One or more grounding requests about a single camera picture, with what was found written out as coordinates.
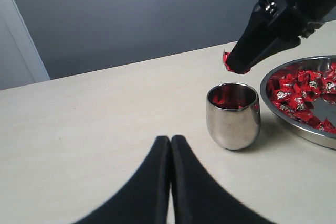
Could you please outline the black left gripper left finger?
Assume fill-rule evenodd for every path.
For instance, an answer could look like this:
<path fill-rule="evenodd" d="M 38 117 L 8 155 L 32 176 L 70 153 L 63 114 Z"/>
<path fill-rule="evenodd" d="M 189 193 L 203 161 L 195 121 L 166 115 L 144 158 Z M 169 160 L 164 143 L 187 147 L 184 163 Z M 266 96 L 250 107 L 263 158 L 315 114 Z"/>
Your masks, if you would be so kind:
<path fill-rule="evenodd" d="M 170 140 L 158 136 L 126 184 L 77 223 L 167 223 L 169 195 Z"/>

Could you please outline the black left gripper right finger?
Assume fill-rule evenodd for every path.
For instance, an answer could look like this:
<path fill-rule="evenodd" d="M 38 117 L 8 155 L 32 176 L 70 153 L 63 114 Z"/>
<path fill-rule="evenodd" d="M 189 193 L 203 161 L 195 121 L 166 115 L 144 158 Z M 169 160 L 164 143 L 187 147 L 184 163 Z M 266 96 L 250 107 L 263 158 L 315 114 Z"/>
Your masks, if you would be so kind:
<path fill-rule="evenodd" d="M 176 223 L 271 223 L 229 194 L 199 162 L 186 138 L 171 139 Z"/>

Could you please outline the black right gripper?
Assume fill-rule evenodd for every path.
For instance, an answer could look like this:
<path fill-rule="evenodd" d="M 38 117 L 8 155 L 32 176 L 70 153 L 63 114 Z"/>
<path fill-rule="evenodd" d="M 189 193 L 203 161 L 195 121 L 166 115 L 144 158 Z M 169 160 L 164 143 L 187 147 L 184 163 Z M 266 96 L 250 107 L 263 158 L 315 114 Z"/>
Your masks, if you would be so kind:
<path fill-rule="evenodd" d="M 230 57 L 247 68 L 300 45 L 324 24 L 335 0 L 260 0 Z"/>

